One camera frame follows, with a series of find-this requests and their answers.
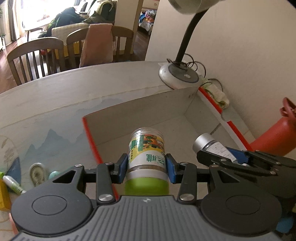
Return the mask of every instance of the green lid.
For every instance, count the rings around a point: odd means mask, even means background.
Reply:
[[[138,177],[126,181],[125,195],[164,196],[169,195],[168,182],[154,177]]]

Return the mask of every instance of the silver cap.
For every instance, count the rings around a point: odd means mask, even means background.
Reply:
[[[215,139],[209,134],[204,133],[200,135],[193,143],[192,149],[195,153],[198,153],[202,150],[209,142],[214,141]]]

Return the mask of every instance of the lamp neck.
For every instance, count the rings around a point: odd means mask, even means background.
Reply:
[[[199,13],[196,13],[193,18],[191,19],[187,29],[186,29],[186,32],[184,34],[184,37],[183,37],[183,40],[182,40],[182,43],[180,45],[180,48],[179,48],[179,51],[178,51],[178,54],[177,54],[177,57],[176,57],[176,60],[175,60],[175,63],[176,64],[180,64],[183,60],[183,57],[184,57],[184,54],[185,54],[185,51],[187,49],[187,46],[189,44],[189,41],[190,41],[190,38],[193,34],[193,31],[196,27],[196,25],[198,24],[198,22],[200,21],[200,19],[203,17],[203,15],[207,12],[207,10],[203,11],[203,12],[199,12]]]

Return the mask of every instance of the towel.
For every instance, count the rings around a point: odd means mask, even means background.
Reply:
[[[229,99],[227,98],[227,96],[212,82],[205,79],[205,82],[202,85],[202,87],[212,97],[212,99],[221,107],[221,109],[225,109],[229,106]]]
[[[112,24],[91,24],[86,34],[79,68],[113,61]]]

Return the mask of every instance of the desk lamp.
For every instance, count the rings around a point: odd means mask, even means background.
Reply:
[[[296,7],[296,0],[288,1]],[[199,81],[200,76],[183,63],[182,59],[196,25],[207,10],[218,3],[219,0],[169,0],[169,2],[179,13],[195,13],[195,15],[186,29],[175,61],[169,61],[164,64],[159,70],[159,76],[172,89],[201,86],[202,81]]]

